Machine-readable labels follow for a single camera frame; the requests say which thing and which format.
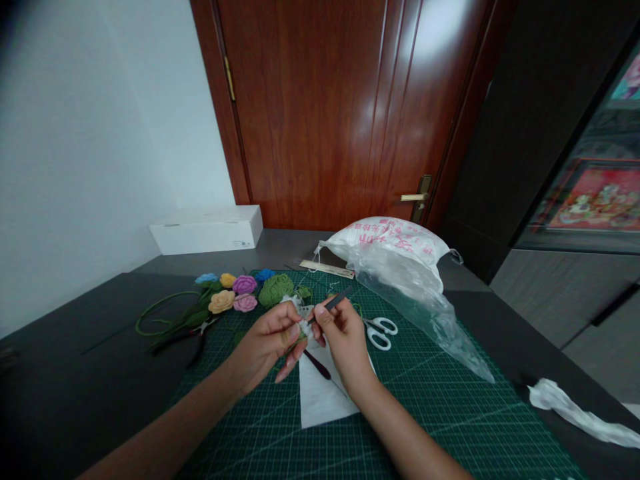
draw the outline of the green cutting mat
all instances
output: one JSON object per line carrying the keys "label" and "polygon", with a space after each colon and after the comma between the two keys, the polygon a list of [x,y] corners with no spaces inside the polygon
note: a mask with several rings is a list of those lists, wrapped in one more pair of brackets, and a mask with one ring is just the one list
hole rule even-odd
{"label": "green cutting mat", "polygon": [[[365,317],[387,317],[399,332],[390,351],[369,342],[369,354],[386,387],[425,430],[479,479],[582,479],[584,473],[556,442],[534,410],[474,341],[496,379],[478,378],[444,353],[426,334],[355,280],[326,273],[285,271],[295,285],[313,290],[313,302],[353,285],[352,302]],[[217,368],[233,350],[234,333],[248,330],[251,313],[231,310],[207,333],[200,364],[186,374],[173,402]],[[302,430],[297,369],[281,384],[275,373],[240,400],[212,430],[180,474],[200,478],[397,477],[383,446],[361,414]]]}

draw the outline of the door frame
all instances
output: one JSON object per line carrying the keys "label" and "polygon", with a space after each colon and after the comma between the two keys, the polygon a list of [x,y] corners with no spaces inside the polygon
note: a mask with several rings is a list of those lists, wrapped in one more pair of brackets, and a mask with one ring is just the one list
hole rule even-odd
{"label": "door frame", "polygon": [[[245,159],[242,135],[235,102],[231,99],[226,50],[216,0],[190,0],[205,72],[213,100],[215,117],[220,130],[233,196],[237,205],[253,203],[249,170]],[[480,109],[486,98],[500,52],[506,42],[509,27],[515,15],[517,0],[493,0],[485,12],[478,32],[469,70],[465,80],[465,93],[460,98],[454,126],[451,128],[441,166],[434,179],[422,224],[438,232],[449,203],[453,198],[458,174],[467,154],[471,135]]]}

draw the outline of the fingernail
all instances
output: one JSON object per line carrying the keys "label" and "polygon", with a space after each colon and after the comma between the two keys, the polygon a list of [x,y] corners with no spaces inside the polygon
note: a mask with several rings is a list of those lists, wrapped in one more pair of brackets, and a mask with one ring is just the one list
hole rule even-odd
{"label": "fingernail", "polygon": [[300,325],[298,325],[297,323],[292,326],[289,330],[289,338],[291,340],[296,339],[300,336]]}

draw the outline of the white paper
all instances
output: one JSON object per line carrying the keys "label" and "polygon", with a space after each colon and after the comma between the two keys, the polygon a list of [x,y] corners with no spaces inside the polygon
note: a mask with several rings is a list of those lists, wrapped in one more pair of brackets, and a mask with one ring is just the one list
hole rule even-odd
{"label": "white paper", "polygon": [[598,440],[623,447],[640,448],[640,435],[624,425],[607,423],[591,412],[585,412],[552,380],[541,379],[534,387],[529,387],[529,401],[536,408],[554,410],[566,421]]}
{"label": "white paper", "polygon": [[306,355],[300,357],[300,417],[302,428],[338,420],[359,412],[342,385],[335,368],[329,342],[322,348],[316,340],[309,339],[307,350],[324,365],[331,374],[326,380]]}

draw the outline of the wooden door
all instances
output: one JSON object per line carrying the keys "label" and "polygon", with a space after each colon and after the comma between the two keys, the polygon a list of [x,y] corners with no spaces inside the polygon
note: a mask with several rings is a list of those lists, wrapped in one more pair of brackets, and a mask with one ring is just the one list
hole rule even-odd
{"label": "wooden door", "polygon": [[259,204],[270,228],[408,219],[400,196],[422,175],[437,190],[494,4],[217,0],[243,162],[230,168],[236,201]]}

